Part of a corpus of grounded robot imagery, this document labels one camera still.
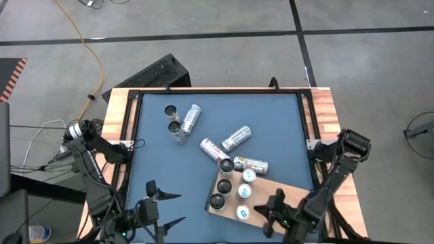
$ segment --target concrete floor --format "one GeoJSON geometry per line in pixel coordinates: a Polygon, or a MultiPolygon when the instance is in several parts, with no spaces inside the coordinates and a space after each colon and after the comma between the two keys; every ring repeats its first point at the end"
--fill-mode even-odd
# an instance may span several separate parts
{"type": "MultiPolygon", "coordinates": [[[[284,0],[131,0],[125,5],[105,1],[100,10],[77,1],[60,2],[87,38],[295,29],[289,3],[284,0]]],[[[434,2],[429,0],[296,0],[296,4],[304,30],[434,23],[434,2]]],[[[0,41],[76,38],[74,28],[52,0],[9,0],[0,14],[0,41]]],[[[370,160],[355,173],[369,236],[381,241],[432,243],[434,161],[414,154],[402,130],[412,117],[434,110],[434,32],[305,38],[316,82],[332,88],[341,127],[372,140],[370,160]]],[[[91,47],[104,66],[103,91],[170,52],[190,71],[194,86],[263,86],[272,76],[281,85],[308,85],[295,36],[94,43],[91,47]]],[[[21,57],[28,58],[28,63],[9,100],[11,123],[41,125],[52,119],[75,119],[99,80],[93,56],[78,44],[0,47],[0,58],[21,57]]],[[[105,111],[106,104],[99,99],[86,117],[103,119],[105,111]]],[[[427,115],[415,124],[427,119],[434,116],[427,115]]],[[[14,165],[22,163],[35,133],[12,129],[14,165]]],[[[61,131],[43,130],[27,164],[50,160],[61,135],[61,131]]],[[[428,142],[420,138],[412,143],[434,157],[433,144],[428,142]]],[[[38,180],[51,176],[31,175],[38,180]]],[[[64,177],[67,185],[78,185],[79,179],[69,177],[64,177]]],[[[41,205],[41,201],[31,202],[30,212],[41,205]]],[[[55,203],[31,223],[57,226],[53,241],[70,241],[80,214],[80,206],[55,203]],[[61,220],[55,218],[60,213],[64,215],[61,220]]]]}

